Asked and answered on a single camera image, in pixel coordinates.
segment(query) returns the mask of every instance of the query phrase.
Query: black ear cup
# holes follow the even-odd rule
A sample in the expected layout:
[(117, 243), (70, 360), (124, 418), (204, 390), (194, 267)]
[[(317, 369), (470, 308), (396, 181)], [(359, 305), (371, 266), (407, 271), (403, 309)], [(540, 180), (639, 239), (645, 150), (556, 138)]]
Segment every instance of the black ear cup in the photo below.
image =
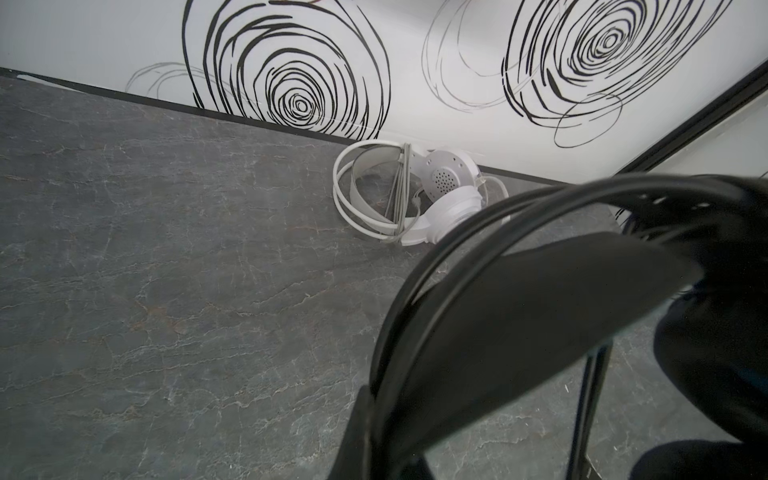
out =
[(713, 422), (742, 442), (768, 447), (768, 293), (682, 296), (656, 329), (654, 353)]

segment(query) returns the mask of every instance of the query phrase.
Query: headphones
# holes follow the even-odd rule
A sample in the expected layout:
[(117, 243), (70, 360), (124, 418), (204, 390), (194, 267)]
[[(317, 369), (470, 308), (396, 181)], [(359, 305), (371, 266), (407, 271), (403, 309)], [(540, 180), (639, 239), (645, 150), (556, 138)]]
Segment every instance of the headphones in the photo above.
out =
[[(354, 158), (339, 169), (340, 164), (353, 155)], [(394, 201), (392, 219), (363, 200), (356, 185), (357, 179), (368, 169), (389, 162), (399, 164), (387, 207), (390, 210)], [(352, 171), (349, 200), (339, 186), (339, 179), (348, 170)], [(409, 186), (412, 174), (422, 184), (413, 195)], [(409, 143), (359, 141), (345, 148), (333, 164), (333, 203), (349, 225), (368, 237), (385, 242), (399, 240), (405, 246), (422, 242), (438, 243), (450, 230), (482, 209), (478, 187), (487, 180), (497, 183), (504, 198), (508, 197), (505, 185), (496, 177), (482, 176), (478, 166), (464, 151), (450, 147), (427, 151)], [(424, 212), (421, 211), (421, 192), (433, 202)], [(417, 209), (415, 217), (406, 216), (409, 203)], [(368, 228), (355, 222), (342, 204)]]

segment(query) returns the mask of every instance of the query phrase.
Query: black edge strip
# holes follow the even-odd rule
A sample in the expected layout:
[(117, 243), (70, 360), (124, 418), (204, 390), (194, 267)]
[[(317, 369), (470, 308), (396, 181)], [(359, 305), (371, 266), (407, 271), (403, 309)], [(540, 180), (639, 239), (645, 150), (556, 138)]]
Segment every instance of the black edge strip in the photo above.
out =
[(766, 90), (768, 90), (768, 61), (752, 70), (733, 87), (715, 98), (693, 117), (619, 170), (617, 174), (646, 172), (658, 167), (666, 159), (736, 113)]
[[(199, 115), (201, 117), (214, 118), (216, 120), (232, 121), (238, 124), (250, 125), (252, 127), (266, 128), (269, 130), (281, 131), (288, 134), (299, 135), (301, 137), (315, 138), (317, 140), (325, 140), (333, 142), (335, 144), (350, 145), (355, 143), (349, 138), (337, 137), (335, 135), (321, 134), (314, 131), (301, 130), (300, 128), (285, 127), (283, 125), (271, 124), (266, 121), (258, 121), (252, 118), (238, 117), (236, 115), (223, 114), (218, 111), (205, 110), (199, 107), (192, 107), (190, 105), (177, 104), (171, 101), (157, 100), (156, 98), (142, 97), (141, 95), (134, 95), (125, 93), (124, 91), (109, 90), (107, 88), (94, 87), (92, 85), (79, 84), (73, 81), (60, 80), (58, 78), (46, 77), (44, 75), (31, 74), (25, 71), (11, 70), (9, 68), (0, 68), (0, 76), (8, 78), (16, 78), (18, 75), (28, 75), (30, 77), (39, 78), (51, 82), (52, 84), (61, 85), (62, 87), (71, 88), (72, 90), (80, 91), (87, 94), (99, 95), (102, 97), (115, 98), (117, 100), (129, 101), (135, 104), (149, 105), (151, 107), (165, 108), (167, 110), (180, 111), (185, 114)], [(548, 178), (534, 177), (533, 175), (519, 174), (517, 172), (502, 170), (500, 168), (493, 167), (480, 167), (480, 170), (487, 174), (499, 175), (501, 177), (517, 178), (519, 180), (527, 180), (535, 182), (537, 184), (544, 185), (562, 185), (565, 182), (557, 180), (550, 180)]]

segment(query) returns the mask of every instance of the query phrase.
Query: black metal rod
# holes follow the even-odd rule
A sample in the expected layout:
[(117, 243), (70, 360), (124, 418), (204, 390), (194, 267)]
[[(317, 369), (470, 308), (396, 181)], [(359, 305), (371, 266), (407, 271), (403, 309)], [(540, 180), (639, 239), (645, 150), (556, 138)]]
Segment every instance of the black metal rod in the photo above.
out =
[(582, 480), (585, 473), (584, 467), (588, 466), (591, 469), (591, 465), (587, 463), (589, 432), (592, 429), (594, 413), (598, 409), (600, 391), (603, 389), (612, 347), (613, 342), (610, 342), (587, 357), (584, 378), (581, 380), (571, 454), (568, 457), (568, 468), (565, 470), (566, 480)]

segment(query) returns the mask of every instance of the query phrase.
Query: white wall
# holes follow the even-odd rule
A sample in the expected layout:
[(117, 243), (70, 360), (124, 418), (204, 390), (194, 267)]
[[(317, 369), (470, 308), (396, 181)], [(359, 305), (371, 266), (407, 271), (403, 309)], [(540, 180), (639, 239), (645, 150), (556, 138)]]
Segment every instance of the white wall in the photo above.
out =
[(691, 142), (658, 167), (660, 174), (768, 173), (768, 92)]
[[(210, 52), (208, 57), (204, 55), (204, 40), (215, 11), (224, 1), (191, 0), (186, 45), (192, 78), (186, 73), (182, 50), (186, 0), (0, 0), (0, 66), (194, 104), (193, 87), (207, 91), (214, 81), (210, 76), (202, 78), (202, 71), (196, 69), (211, 62)], [(581, 182), (615, 173), (768, 58), (765, 0), (558, 0), (547, 3), (552, 6), (547, 18), (536, 16), (541, 11), (536, 9), (540, 1), (319, 0), (293, 6), (269, 2), (259, 12), (266, 13), (268, 8), (271, 15), (286, 13), (290, 21), (330, 38), (346, 56), (346, 65), (333, 70), (334, 74), (341, 78), (349, 67), (358, 88), (366, 82), (370, 92), (357, 103), (336, 98), (339, 104), (359, 109), (350, 117), (351, 125), (344, 124), (341, 113), (332, 118), (330, 104), (325, 105), (323, 115), (306, 121), (300, 110), (306, 108), (307, 102), (316, 101), (306, 91), (302, 93), (303, 103), (294, 102), (287, 113), (275, 114), (273, 106), (265, 103), (268, 100), (264, 99), (263, 82), (252, 83), (259, 85), (252, 92), (257, 111), (234, 114), (279, 123), (290, 117), (294, 123), (304, 121), (299, 128), (313, 131), (324, 131), (328, 123), (340, 122), (346, 127), (333, 130), (340, 136), (365, 133), (411, 140), (424, 147), (450, 144), (469, 151), (480, 164), (489, 167)], [(258, 3), (263, 2), (232, 0), (228, 8), (233, 11)], [(613, 17), (604, 16), (592, 25), (592, 30), (579, 23), (586, 17), (575, 12), (584, 14), (608, 4), (621, 6), (613, 11)], [(655, 15), (655, 5), (668, 8)], [(692, 10), (672, 8), (680, 5), (690, 5)], [(326, 19), (315, 15), (318, 8), (326, 13)], [(635, 18), (646, 21), (632, 27), (636, 34), (631, 36), (633, 41), (626, 40), (621, 48), (611, 50), (609, 46), (618, 45), (618, 40), (608, 39), (607, 25), (618, 25), (619, 30), (629, 25), (622, 20), (628, 18), (629, 8), (644, 8), (645, 17)], [(665, 25), (675, 24), (670, 15), (688, 15), (680, 25), (691, 28), (685, 33), (676, 31), (678, 37), (669, 37), (682, 41), (643, 43), (641, 39), (648, 35), (668, 33), (663, 29), (655, 31), (650, 20), (661, 18)], [(513, 28), (516, 18), (518, 23)], [(347, 28), (339, 27), (339, 22), (356, 25), (359, 38), (368, 42), (368, 53), (354, 36), (348, 35)], [(528, 22), (562, 24), (564, 31), (589, 35), (581, 40), (565, 33), (549, 39), (541, 36), (536, 43), (525, 36), (527, 29), (523, 27)], [(283, 44), (273, 41), (266, 51), (257, 49), (246, 58), (247, 83), (258, 77), (269, 53), (280, 45), (314, 48), (306, 35), (281, 38)], [(580, 49), (579, 45), (586, 45), (589, 38), (603, 42), (603, 56), (590, 57)], [(652, 43), (657, 46), (655, 54), (642, 55)], [(241, 50), (244, 46), (243, 41), (237, 44)], [(323, 51), (323, 61), (343, 63), (337, 61), (331, 48)], [(515, 59), (520, 51), (534, 52), (533, 57), (543, 58), (543, 63), (534, 61), (528, 67), (523, 66), (526, 62), (518, 64)], [(550, 56), (538, 57), (536, 52), (541, 51)], [(504, 64), (507, 57), (511, 60)], [(558, 73), (558, 68), (567, 70), (576, 57), (589, 75), (571, 74), (575, 80), (569, 83), (564, 81), (569, 75)], [(389, 67), (381, 68), (376, 78), (372, 72), (384, 62)], [(144, 75), (128, 84), (141, 72)], [(558, 91), (565, 100), (558, 98), (545, 72), (557, 77)], [(155, 88), (154, 80), (160, 78), (167, 81)], [(291, 85), (291, 81), (284, 81), (280, 88), (285, 93), (292, 91)], [(511, 92), (511, 99), (505, 95), (505, 88)], [(379, 91), (387, 92), (386, 97)], [(205, 108), (222, 110), (220, 102), (216, 102), (220, 95), (216, 88), (213, 95), (205, 95)], [(516, 113), (515, 108), (520, 111), (523, 104), (539, 118)], [(582, 111), (585, 104), (595, 107), (597, 113)], [(382, 121), (371, 120), (373, 114), (366, 122), (361, 121), (364, 108), (374, 113), (384, 111)], [(553, 128), (558, 124), (568, 128)], [(556, 132), (566, 147), (555, 143)], [(573, 147), (581, 140), (593, 141)]]

